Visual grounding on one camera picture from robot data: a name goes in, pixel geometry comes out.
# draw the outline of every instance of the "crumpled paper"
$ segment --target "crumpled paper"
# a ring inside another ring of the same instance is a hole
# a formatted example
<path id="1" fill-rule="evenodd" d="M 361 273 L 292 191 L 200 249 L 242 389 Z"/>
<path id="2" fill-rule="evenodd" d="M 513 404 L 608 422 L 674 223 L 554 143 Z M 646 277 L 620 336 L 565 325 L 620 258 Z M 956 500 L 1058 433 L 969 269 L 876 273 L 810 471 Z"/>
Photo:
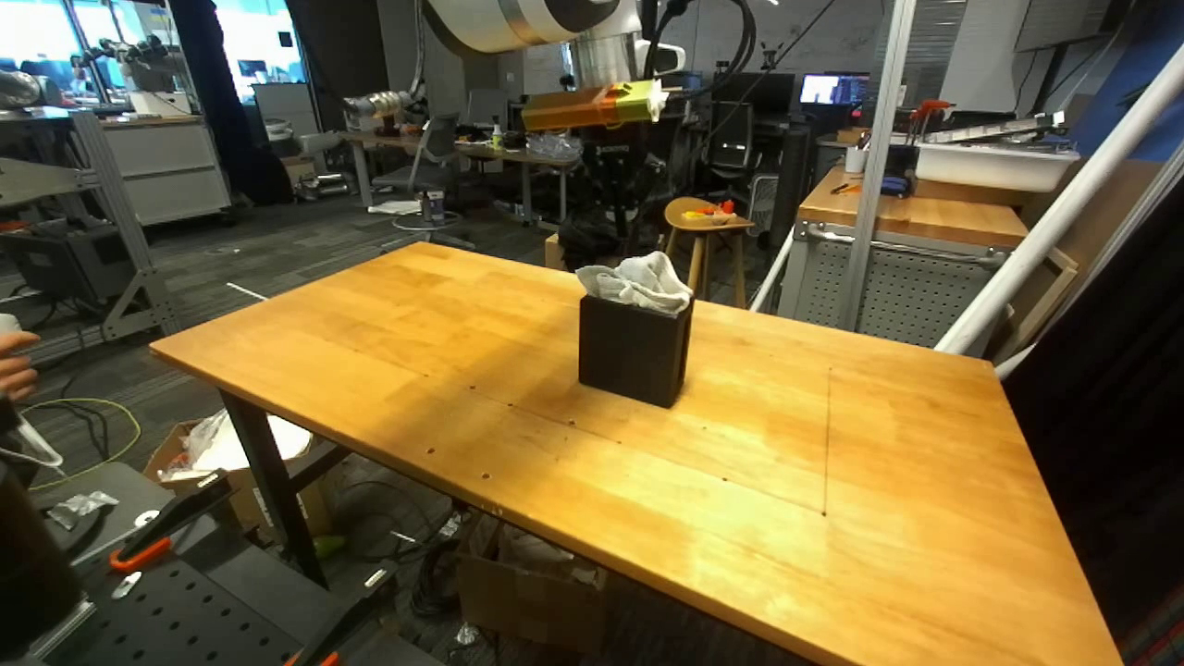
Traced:
<path id="1" fill-rule="evenodd" d="M 667 253 L 634 257 L 618 265 L 581 265 L 581 286 L 594 301 L 628 302 L 678 320 L 691 302 L 691 290 L 678 277 Z"/>

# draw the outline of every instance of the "black square container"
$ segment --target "black square container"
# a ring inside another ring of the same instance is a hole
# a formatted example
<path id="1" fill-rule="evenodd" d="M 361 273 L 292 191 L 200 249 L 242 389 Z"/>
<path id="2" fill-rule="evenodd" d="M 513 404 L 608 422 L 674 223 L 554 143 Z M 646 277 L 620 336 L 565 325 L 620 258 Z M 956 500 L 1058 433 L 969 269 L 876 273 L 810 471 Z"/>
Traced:
<path id="1" fill-rule="evenodd" d="M 656 315 L 612 301 L 581 301 L 581 386 L 668 406 L 681 394 L 694 301 Z"/>

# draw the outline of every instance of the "stool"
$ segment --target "stool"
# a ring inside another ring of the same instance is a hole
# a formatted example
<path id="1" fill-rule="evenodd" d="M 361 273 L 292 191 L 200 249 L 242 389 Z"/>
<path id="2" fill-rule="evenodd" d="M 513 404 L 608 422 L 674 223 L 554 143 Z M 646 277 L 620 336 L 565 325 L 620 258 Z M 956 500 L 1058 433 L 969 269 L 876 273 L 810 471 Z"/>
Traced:
<path id="1" fill-rule="evenodd" d="M 678 198 L 667 205 L 667 257 L 674 253 L 678 233 L 687 233 L 691 243 L 691 265 L 687 265 L 687 290 L 704 296 L 705 290 L 705 262 L 711 262 L 711 237 L 734 237 L 734 286 L 737 286 L 737 309 L 742 309 L 747 290 L 742 290 L 742 237 L 752 228 L 747 220 L 721 220 L 715 214 L 719 205 L 699 200 L 699 198 Z"/>

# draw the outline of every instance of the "workshop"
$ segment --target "workshop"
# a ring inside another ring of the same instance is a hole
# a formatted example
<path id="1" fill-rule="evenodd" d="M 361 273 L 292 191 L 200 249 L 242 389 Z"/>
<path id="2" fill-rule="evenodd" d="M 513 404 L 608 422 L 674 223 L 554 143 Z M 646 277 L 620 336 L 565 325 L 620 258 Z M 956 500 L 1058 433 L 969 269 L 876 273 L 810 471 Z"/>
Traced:
<path id="1" fill-rule="evenodd" d="M 1181 138 L 1184 0 L 0 0 L 0 664 L 1181 666 Z"/>

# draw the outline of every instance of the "person's arm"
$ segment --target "person's arm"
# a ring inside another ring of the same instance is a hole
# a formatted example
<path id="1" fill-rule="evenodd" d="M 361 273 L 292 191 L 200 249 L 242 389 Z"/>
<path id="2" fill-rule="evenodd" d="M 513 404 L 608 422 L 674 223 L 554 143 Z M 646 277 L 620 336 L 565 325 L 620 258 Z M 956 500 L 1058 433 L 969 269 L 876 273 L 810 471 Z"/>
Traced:
<path id="1" fill-rule="evenodd" d="M 38 334 L 0 334 L 0 394 L 6 399 L 27 399 L 38 389 L 38 368 L 27 354 Z"/>

